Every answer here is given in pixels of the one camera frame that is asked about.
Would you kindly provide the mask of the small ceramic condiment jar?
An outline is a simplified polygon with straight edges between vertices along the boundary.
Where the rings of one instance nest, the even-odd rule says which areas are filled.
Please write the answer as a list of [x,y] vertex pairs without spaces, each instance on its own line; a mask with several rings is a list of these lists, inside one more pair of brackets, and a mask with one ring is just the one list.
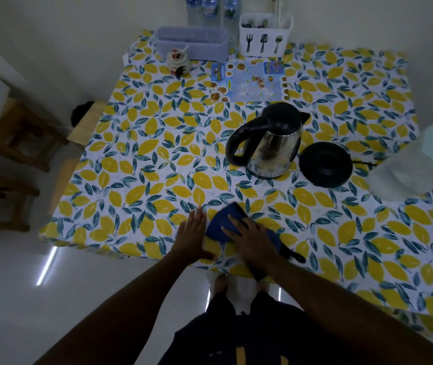
[[170,70],[170,74],[180,80],[185,74],[191,70],[190,59],[187,50],[189,46],[182,49],[174,48],[166,55],[166,65]]

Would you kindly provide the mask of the white plastic bag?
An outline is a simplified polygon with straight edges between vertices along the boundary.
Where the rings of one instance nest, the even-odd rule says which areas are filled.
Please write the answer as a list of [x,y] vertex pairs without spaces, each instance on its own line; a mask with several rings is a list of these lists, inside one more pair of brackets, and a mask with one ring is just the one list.
[[372,195],[399,202],[433,191],[433,125],[366,177]]

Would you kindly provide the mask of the person's dark shorts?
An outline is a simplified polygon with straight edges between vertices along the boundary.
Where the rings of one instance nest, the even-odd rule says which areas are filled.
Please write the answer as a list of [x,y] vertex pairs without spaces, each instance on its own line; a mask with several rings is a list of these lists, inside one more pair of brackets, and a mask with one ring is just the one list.
[[355,365],[342,340],[301,309],[259,292],[237,314],[225,293],[175,333],[158,365]]

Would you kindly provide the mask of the white cutlery holder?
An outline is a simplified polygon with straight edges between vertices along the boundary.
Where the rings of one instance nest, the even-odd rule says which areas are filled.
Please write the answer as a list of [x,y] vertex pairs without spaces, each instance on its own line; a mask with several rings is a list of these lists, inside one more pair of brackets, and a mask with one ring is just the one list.
[[[260,21],[266,18],[268,19],[268,28],[266,29],[241,27],[241,24],[249,19]],[[285,53],[292,29],[293,17],[291,15],[286,15],[283,20],[283,28],[277,29],[273,13],[245,12],[239,20],[239,54],[249,57],[281,58]]]

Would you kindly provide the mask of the person's left foot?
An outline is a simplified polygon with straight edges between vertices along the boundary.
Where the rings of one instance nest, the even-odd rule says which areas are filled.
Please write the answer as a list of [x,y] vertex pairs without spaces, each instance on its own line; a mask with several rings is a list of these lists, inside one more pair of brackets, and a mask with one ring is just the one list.
[[213,283],[212,296],[217,294],[227,294],[229,287],[229,275],[222,273],[220,274]]

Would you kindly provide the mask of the bundle of chopsticks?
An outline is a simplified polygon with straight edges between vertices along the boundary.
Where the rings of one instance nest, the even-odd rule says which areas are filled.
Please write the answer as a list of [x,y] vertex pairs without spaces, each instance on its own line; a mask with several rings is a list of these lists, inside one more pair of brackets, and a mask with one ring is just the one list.
[[285,0],[272,0],[274,5],[274,15],[275,15],[275,26],[277,29],[283,28],[284,20],[284,3]]

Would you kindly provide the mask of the lemon print tablecloth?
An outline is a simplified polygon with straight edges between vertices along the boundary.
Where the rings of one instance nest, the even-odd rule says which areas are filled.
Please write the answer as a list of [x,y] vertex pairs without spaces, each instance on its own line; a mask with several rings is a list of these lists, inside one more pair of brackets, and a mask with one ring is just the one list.
[[288,101],[311,114],[300,151],[331,142],[358,162],[332,189],[306,180],[298,158],[273,180],[229,164],[227,140],[269,102],[212,101],[212,62],[192,60],[178,80],[148,30],[124,59],[43,239],[159,260],[192,210],[211,220],[237,202],[305,257],[306,269],[433,336],[433,196],[386,202],[366,184],[371,164],[420,133],[403,52],[288,43],[279,58]]

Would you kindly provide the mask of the blue laminated menu card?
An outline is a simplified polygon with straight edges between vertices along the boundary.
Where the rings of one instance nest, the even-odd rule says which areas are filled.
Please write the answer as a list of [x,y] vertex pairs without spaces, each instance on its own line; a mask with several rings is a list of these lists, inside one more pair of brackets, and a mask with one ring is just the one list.
[[281,61],[261,59],[213,63],[209,97],[214,102],[274,102],[288,100]]

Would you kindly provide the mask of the person's right hand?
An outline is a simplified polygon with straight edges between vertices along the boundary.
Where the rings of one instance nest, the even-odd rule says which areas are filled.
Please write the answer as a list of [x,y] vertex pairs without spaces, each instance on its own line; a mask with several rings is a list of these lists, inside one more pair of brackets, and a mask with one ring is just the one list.
[[278,283],[275,272],[282,259],[268,238],[265,227],[249,218],[243,218],[239,221],[230,214],[227,215],[227,218],[236,227],[237,233],[241,235],[241,241],[236,245],[246,265],[252,270],[264,273]]

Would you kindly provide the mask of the person's right forearm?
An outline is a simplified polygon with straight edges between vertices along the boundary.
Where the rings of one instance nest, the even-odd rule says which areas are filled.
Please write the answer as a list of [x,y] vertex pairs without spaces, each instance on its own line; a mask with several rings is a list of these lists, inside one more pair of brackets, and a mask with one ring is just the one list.
[[266,273],[305,313],[377,365],[433,365],[433,343],[346,289],[280,256]]

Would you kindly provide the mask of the clear water bottle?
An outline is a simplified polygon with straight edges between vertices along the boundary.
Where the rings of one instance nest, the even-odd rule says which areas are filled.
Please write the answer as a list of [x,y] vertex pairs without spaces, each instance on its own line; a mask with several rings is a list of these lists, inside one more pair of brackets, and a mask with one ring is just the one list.
[[203,26],[220,28],[220,0],[201,0]]
[[223,0],[223,27],[228,33],[229,46],[238,45],[241,0]]
[[191,27],[202,27],[202,0],[185,0],[185,3],[188,25]]

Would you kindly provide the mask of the black bundle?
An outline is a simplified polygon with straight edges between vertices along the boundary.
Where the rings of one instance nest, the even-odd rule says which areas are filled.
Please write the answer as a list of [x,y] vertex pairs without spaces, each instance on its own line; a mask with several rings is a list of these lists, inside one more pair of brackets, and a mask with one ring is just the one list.
[[84,104],[78,105],[75,109],[73,109],[70,117],[70,122],[73,128],[79,124],[81,119],[87,114],[88,110],[91,109],[94,101],[88,101]]

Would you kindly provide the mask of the person's left hand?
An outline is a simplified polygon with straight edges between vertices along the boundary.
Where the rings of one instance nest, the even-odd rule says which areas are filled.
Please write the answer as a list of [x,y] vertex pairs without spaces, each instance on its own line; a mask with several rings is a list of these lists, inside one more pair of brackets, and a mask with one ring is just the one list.
[[177,231],[176,240],[169,256],[179,264],[188,266],[198,261],[199,248],[203,248],[203,238],[207,226],[207,216],[201,207],[192,210],[187,220],[183,221]]

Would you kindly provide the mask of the grey plastic tissue box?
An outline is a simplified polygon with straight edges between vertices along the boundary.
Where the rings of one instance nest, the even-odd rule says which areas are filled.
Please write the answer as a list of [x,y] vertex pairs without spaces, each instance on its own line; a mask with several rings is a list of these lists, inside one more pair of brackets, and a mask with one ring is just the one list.
[[230,56],[228,33],[220,28],[163,26],[154,32],[154,39],[157,53],[162,57],[186,47],[191,60],[223,63]]

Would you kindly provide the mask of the blue cleaning cloth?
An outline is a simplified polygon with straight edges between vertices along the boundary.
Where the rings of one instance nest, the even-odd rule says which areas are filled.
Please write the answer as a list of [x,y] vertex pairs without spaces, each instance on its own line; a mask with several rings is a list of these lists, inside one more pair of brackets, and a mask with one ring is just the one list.
[[[206,230],[206,236],[208,238],[223,243],[232,242],[229,241],[228,237],[221,231],[221,227],[226,227],[227,229],[234,232],[238,231],[236,227],[232,225],[231,221],[227,218],[228,214],[232,215],[239,221],[242,220],[243,218],[249,218],[250,220],[252,220],[244,211],[244,208],[242,208],[237,202],[232,202],[226,205],[225,207],[223,207],[222,209],[220,209],[219,211],[217,211],[217,213],[213,216]],[[282,244],[277,241],[278,240],[277,234],[275,234],[272,230],[267,229],[266,227],[265,227],[265,231],[268,238],[270,239],[272,244],[277,249],[279,255],[281,256]]]

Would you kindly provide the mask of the black round kettle base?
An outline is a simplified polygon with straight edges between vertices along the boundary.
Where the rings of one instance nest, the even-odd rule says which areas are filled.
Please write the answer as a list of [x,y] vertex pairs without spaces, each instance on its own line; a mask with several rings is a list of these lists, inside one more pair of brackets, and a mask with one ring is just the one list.
[[353,163],[351,156],[341,146],[320,141],[300,153],[299,169],[313,185],[336,188],[349,180]]

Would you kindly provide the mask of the person's left forearm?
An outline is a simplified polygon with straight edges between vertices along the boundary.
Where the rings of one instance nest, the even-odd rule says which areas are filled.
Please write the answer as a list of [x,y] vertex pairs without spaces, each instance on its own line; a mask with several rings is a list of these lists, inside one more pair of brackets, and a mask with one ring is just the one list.
[[105,300],[33,365],[134,365],[167,294],[194,261],[187,251],[171,251]]

